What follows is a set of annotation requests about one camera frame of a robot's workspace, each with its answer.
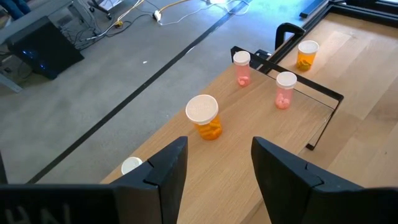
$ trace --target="pink pill bottle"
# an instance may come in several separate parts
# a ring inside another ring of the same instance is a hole
[[[234,54],[234,64],[236,70],[236,80],[241,87],[250,84],[250,54],[246,51],[236,52]]]
[[[276,76],[275,105],[278,109],[284,110],[290,107],[296,83],[297,77],[292,72],[281,72]]]

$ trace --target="wooden board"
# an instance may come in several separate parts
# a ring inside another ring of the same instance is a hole
[[[297,48],[279,65],[345,99],[317,148],[303,149],[299,156],[364,187],[397,187],[398,30],[329,14],[305,40],[320,44],[310,71],[295,68]],[[298,89],[329,102],[304,86]],[[251,224],[270,223],[258,213]]]
[[[185,116],[185,108],[132,155],[143,161],[179,136],[188,136],[188,170],[178,223],[241,223],[259,208],[262,197],[251,161],[253,136],[262,136],[299,153],[331,114],[331,109],[299,92],[288,110],[274,105],[275,80],[251,70],[241,88],[230,66],[203,93],[219,104],[223,134],[204,141]],[[121,176],[117,167],[103,183]]]

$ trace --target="floor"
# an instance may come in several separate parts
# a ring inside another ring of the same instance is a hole
[[[161,7],[173,0],[151,2]],[[302,24],[299,13],[310,3],[253,0],[247,14],[217,28],[39,182],[98,183],[228,67],[231,47],[273,50],[277,26]],[[126,0],[118,12],[131,4]],[[162,22],[203,6],[190,1],[171,7]],[[154,10],[146,3],[141,9]],[[140,14],[133,11],[126,19]],[[225,14],[213,6],[169,26],[142,17],[82,51],[85,59],[54,81],[31,76],[20,94],[0,86],[0,146],[9,181],[30,180]],[[100,25],[106,22],[104,14],[95,15]]]

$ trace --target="white cap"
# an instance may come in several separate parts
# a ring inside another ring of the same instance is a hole
[[[235,65],[247,65],[250,62],[250,54],[246,51],[236,52],[234,54]]]
[[[298,50],[304,54],[314,54],[319,50],[319,44],[313,40],[306,40],[298,45]]]
[[[188,119],[195,124],[208,124],[217,116],[218,103],[210,95],[198,95],[187,103],[185,113]]]
[[[142,164],[142,160],[137,157],[128,157],[122,164],[122,174],[127,174],[133,169],[137,168]]]
[[[292,72],[281,72],[276,76],[276,85],[286,90],[294,88],[297,83],[297,76]]]

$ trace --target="white bottle cap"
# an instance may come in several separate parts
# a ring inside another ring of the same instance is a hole
[[[304,54],[314,54],[319,50],[319,44],[313,40],[306,40],[298,45],[298,50]]]
[[[122,164],[122,174],[127,174],[142,164],[142,160],[138,157],[128,157]]]
[[[234,64],[235,65],[247,65],[250,62],[250,54],[246,51],[236,52],[234,54]]]
[[[276,76],[276,85],[285,90],[294,88],[297,83],[297,77],[292,72],[281,72]]]
[[[208,124],[217,116],[218,103],[210,95],[198,95],[187,103],[185,113],[188,119],[195,124]]]

